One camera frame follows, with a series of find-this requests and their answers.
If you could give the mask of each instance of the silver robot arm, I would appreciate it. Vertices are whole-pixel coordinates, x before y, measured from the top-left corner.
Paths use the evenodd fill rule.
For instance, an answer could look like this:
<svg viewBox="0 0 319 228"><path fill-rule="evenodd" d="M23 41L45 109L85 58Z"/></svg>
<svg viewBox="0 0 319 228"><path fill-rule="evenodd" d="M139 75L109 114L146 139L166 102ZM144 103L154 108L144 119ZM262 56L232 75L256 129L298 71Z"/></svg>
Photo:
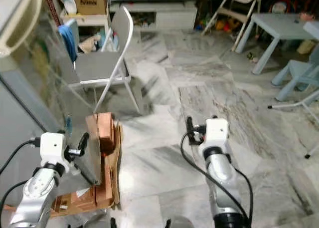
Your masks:
<svg viewBox="0 0 319 228"><path fill-rule="evenodd" d="M57 197L57 188L63 174L79 172L64 158L65 136L44 133L40 140L41 168L23 187L23 197L9 228L44 228L50 217L50 208Z"/></svg>
<svg viewBox="0 0 319 228"><path fill-rule="evenodd" d="M205 160L207 173L240 203L237 172L231 165L229 156L228 122L225 119L212 118L206 120L206 125L193 127L191 118L188 117L186 125L189 142L191 145L198 145L198 153ZM211 188L215 227L249 227L235 202L217 185L214 184Z"/></svg>

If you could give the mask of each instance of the table leg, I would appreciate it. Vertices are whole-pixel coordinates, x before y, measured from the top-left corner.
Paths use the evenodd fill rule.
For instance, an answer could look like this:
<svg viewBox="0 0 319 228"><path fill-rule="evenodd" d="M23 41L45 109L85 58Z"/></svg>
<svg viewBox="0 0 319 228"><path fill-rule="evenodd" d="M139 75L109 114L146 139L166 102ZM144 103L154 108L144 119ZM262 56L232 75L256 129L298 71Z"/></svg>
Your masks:
<svg viewBox="0 0 319 228"><path fill-rule="evenodd" d="M249 34L250 34L251 30L253 29L254 23L255 22L253 20L250 21L248 27L246 28L246 31L245 31L243 37L241 38L241 40L240 40L240 42L239 42L239 44L238 44L238 46L237 46L237 48L235 50L236 53L242 53L243 52L243 49L244 49L244 47L246 45L246 42L247 42L247 40L249 38Z"/></svg>
<svg viewBox="0 0 319 228"><path fill-rule="evenodd" d="M266 49L262 57L259 59L259 61L257 62L256 66L254 67L252 71L255 75L259 75L261 71L264 69L265 65L268 62L268 59L270 58L271 54L275 50L279 41L280 39L275 37L274 40L271 42L271 44L268 46L268 48Z"/></svg>

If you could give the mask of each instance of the marble tile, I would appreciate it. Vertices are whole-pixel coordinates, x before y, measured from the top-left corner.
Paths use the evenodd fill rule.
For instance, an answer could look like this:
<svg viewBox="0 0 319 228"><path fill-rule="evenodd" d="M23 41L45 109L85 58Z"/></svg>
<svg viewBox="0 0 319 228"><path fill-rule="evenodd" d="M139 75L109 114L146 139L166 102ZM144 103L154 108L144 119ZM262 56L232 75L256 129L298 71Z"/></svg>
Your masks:
<svg viewBox="0 0 319 228"><path fill-rule="evenodd" d="M172 116L170 107L155 105L152 113L145 116L121 120L124 139L123 151L152 149L178 144L178 122Z"/></svg>
<svg viewBox="0 0 319 228"><path fill-rule="evenodd" d="M277 167L271 172L250 178L254 191L252 227L270 228L289 224L318 210L318 196L306 174L298 169L285 171ZM242 204L248 207L247 185L239 185Z"/></svg>
<svg viewBox="0 0 319 228"><path fill-rule="evenodd" d="M174 51L168 56L174 66L200 66L216 60L216 56L212 56L207 51Z"/></svg>
<svg viewBox="0 0 319 228"><path fill-rule="evenodd" d="M318 223L319 214L315 214L275 228L316 228Z"/></svg>
<svg viewBox="0 0 319 228"><path fill-rule="evenodd" d="M236 89L232 83L214 82L205 86L180 88L180 100L185 113L197 122L212 115L226 118L230 137L264 159L280 163L297 162L300 141L291 137L291 122L282 111L269 111L266 105L255 103L249 93Z"/></svg>
<svg viewBox="0 0 319 228"><path fill-rule="evenodd" d="M207 184L162 193L159 203L164 221L173 216L183 216L196 228L214 227Z"/></svg>
<svg viewBox="0 0 319 228"><path fill-rule="evenodd" d="M234 70L251 72L251 70L255 67L256 64L252 63L247 58L248 53L251 52L257 58L260 58L263 55L264 51L265 50L259 46L253 46L251 49L248 49L241 54L234 53L228 50L222 56L220 56L220 59L224 61L226 64L230 65L230 67ZM273 59L273 57L270 57L267 64L265 65L262 74L268 73L274 69L280 69L280 65L277 61Z"/></svg>
<svg viewBox="0 0 319 228"><path fill-rule="evenodd" d="M121 206L111 211L118 228L163 228L160 203L157 196L125 200Z"/></svg>
<svg viewBox="0 0 319 228"><path fill-rule="evenodd" d="M204 177L183 159L178 145L122 153L119 188L127 198L153 196L204 182Z"/></svg>
<svg viewBox="0 0 319 228"><path fill-rule="evenodd" d="M171 85L165 68L154 62L142 60L136 63L132 75L143 85L141 88L145 104L174 105Z"/></svg>
<svg viewBox="0 0 319 228"><path fill-rule="evenodd" d="M221 56L232 47L233 41L228 35L220 32L214 36L201 36L200 32L176 31L163 34L168 50L204 52Z"/></svg>
<svg viewBox="0 0 319 228"><path fill-rule="evenodd" d="M188 66L166 66L166 73L171 84L192 86L205 81L233 81L230 68L217 56L211 56L205 62Z"/></svg>
<svg viewBox="0 0 319 228"><path fill-rule="evenodd" d="M163 35L157 32L142 32L140 36L133 37L126 58L136 62L147 60L161 63L168 59L167 48Z"/></svg>
<svg viewBox="0 0 319 228"><path fill-rule="evenodd" d="M141 84L141 82L138 79L132 78L129 85L136 99L136 102L140 108L140 111L143 114L144 101L141 93L143 84ZM101 96L103 89L104 87L99 87L96 89L96 94L98 98ZM99 109L99 112L106 111L112 112L115 115L116 119L121 119L123 117L140 116L124 84L112 85L110 87Z"/></svg>

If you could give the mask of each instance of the white shelf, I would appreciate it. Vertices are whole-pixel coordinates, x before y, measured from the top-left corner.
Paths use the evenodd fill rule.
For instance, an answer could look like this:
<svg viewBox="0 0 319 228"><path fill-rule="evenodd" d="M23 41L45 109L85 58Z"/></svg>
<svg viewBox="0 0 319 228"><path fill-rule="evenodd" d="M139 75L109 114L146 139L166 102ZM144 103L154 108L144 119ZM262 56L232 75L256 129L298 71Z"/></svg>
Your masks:
<svg viewBox="0 0 319 228"><path fill-rule="evenodd" d="M157 12L157 11L197 11L195 1L163 2L163 3L114 3L110 5L110 12L116 12L123 5L130 12Z"/></svg>

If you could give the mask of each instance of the cardboard box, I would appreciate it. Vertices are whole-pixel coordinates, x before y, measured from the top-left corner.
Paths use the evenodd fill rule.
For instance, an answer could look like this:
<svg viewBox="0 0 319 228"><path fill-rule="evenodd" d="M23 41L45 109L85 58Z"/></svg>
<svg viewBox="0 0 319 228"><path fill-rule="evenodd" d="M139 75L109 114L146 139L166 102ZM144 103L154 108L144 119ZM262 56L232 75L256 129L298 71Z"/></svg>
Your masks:
<svg viewBox="0 0 319 228"><path fill-rule="evenodd" d="M75 3L82 15L106 14L106 0L75 0Z"/></svg>

